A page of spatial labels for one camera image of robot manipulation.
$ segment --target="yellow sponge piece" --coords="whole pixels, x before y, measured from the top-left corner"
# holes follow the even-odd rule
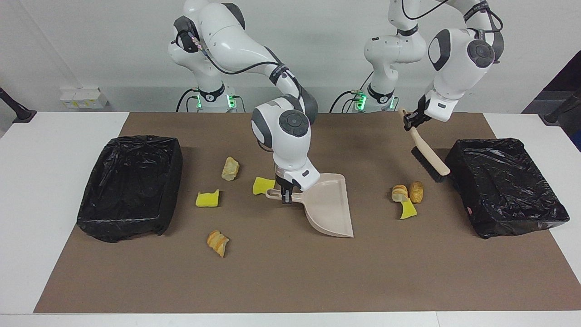
[[[198,197],[196,198],[196,207],[217,207],[219,196],[220,190],[216,190],[214,193],[198,192]]]
[[[401,213],[400,219],[406,219],[406,218],[413,217],[413,216],[418,214],[418,212],[415,210],[414,205],[411,203],[411,200],[409,198],[407,200],[403,201],[401,203],[401,206],[403,207],[403,212]]]
[[[252,194],[266,194],[268,189],[274,188],[274,179],[266,179],[262,177],[256,177],[254,180],[254,185],[252,186]]]

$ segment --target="yellow object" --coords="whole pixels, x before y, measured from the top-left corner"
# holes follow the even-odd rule
[[[214,193],[198,192],[198,197],[196,198],[196,207],[217,207],[219,197],[220,190],[216,190]]]
[[[224,164],[224,169],[222,169],[222,178],[230,181],[236,178],[238,174],[238,169],[240,168],[240,164],[238,161],[234,160],[233,157],[226,158],[226,163]]]
[[[392,188],[393,202],[403,202],[407,200],[407,188],[405,185],[395,185]]]
[[[262,177],[256,177],[254,179],[254,185],[252,185],[252,194],[266,194],[266,191],[274,188],[274,179],[266,179]]]
[[[226,251],[226,243],[230,241],[229,238],[220,233],[219,230],[214,230],[208,235],[206,243],[211,247],[217,254],[224,258],[224,252]]]
[[[422,182],[413,182],[410,185],[410,200],[412,203],[421,203],[424,198],[424,185]]]
[[[403,201],[401,203],[401,206],[403,207],[403,211],[401,212],[400,219],[406,219],[406,218],[413,217],[413,216],[418,214],[418,212],[414,208],[414,205],[411,203],[410,199]]]

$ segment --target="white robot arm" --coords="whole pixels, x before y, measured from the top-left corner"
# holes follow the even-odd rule
[[[486,74],[493,63],[498,62],[504,50],[500,33],[502,26],[497,29],[494,25],[492,17],[497,16],[485,0],[437,1],[440,2],[438,6],[446,4],[460,11],[467,29],[444,29],[430,43],[428,56],[436,69],[436,76],[418,102],[418,109],[406,116],[407,130],[431,118],[448,121],[458,100]],[[427,14],[415,17],[419,3],[420,0],[392,0],[388,18],[398,29],[398,35],[383,37],[385,41],[390,41],[384,42],[386,45],[378,44],[382,37],[367,42],[365,57],[374,67],[374,78],[366,93],[375,100],[367,101],[368,104],[385,108],[388,103],[397,81],[397,72],[391,64],[415,62],[424,56],[425,43],[422,43],[421,36],[415,36],[418,27],[413,23]],[[388,66],[388,73],[384,74],[380,66]]]
[[[176,20],[174,27],[175,43],[181,49],[203,55],[224,74],[263,74],[283,93],[256,107],[251,120],[258,142],[273,151],[283,202],[291,202],[293,187],[304,191],[316,183],[320,174],[307,153],[317,101],[272,51],[246,34],[238,7],[232,3],[187,0],[184,16]]]

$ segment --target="black bristles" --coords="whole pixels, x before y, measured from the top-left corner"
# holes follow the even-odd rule
[[[445,176],[440,175],[436,169],[432,166],[431,163],[429,163],[429,161],[426,159],[426,157],[424,157],[424,155],[422,154],[422,152],[419,151],[418,147],[414,147],[413,149],[411,149],[411,154],[414,155],[414,157],[422,164],[422,166],[424,167],[424,169],[428,172],[428,174],[430,175],[430,177],[436,182],[436,183],[441,183],[444,181],[444,179],[446,179]]]

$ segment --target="wooden brush handle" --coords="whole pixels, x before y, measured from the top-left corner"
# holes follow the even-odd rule
[[[406,115],[406,110],[399,110],[401,119],[403,120]],[[432,148],[424,141],[424,139],[419,135],[418,130],[415,127],[410,129],[411,138],[414,140],[415,146],[424,155],[426,160],[436,169],[438,174],[446,176],[450,173],[450,168],[440,159],[440,157],[432,150]]]

